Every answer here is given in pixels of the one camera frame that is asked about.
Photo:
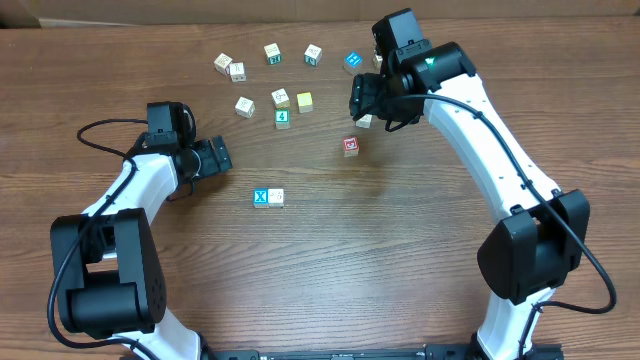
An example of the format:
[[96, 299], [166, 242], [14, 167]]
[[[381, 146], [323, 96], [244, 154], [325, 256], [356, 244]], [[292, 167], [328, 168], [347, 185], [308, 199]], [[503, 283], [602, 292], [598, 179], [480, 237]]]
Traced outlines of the wooden letter A block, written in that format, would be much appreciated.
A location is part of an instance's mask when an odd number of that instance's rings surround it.
[[355, 126], [359, 128], [370, 128], [372, 124], [372, 116], [366, 114], [355, 122]]

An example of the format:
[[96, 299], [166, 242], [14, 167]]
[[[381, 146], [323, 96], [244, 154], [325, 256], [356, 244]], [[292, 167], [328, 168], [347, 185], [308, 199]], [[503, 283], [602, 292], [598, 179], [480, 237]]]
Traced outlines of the blue X block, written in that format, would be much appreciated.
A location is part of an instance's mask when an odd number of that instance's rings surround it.
[[255, 208], [269, 207], [269, 190], [267, 188], [256, 188], [253, 191], [253, 205]]

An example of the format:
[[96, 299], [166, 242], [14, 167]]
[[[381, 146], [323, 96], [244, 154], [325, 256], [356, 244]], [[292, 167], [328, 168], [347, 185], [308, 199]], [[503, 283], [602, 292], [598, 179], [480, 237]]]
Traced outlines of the plain wooden block front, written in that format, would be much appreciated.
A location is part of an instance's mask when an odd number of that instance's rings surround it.
[[268, 205], [270, 207], [282, 208], [285, 203], [285, 193], [282, 188], [268, 189]]

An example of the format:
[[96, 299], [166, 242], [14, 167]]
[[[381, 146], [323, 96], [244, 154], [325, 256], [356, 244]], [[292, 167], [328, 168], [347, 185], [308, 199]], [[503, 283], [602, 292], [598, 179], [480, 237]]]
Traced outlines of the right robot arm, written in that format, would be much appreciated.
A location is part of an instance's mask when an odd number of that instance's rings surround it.
[[428, 359], [561, 359], [558, 345], [536, 345], [542, 308], [582, 257], [590, 206], [568, 193], [524, 152], [492, 106], [476, 67], [455, 42], [433, 46], [411, 9], [372, 27], [379, 73], [355, 76], [349, 101], [393, 132], [420, 118], [454, 148], [495, 223], [477, 262], [491, 290], [484, 322], [467, 346], [428, 345]]

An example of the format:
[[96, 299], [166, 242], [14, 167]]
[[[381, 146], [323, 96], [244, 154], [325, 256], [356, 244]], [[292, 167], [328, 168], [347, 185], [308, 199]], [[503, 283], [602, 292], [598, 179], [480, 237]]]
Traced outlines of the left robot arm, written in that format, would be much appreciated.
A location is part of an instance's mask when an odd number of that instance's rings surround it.
[[182, 186], [223, 174], [232, 162], [222, 137], [196, 137], [186, 104], [155, 102], [146, 111], [147, 129], [117, 154], [122, 170], [106, 193], [51, 225], [47, 323], [73, 349], [123, 345], [136, 359], [211, 359], [204, 337], [167, 307], [151, 224]]

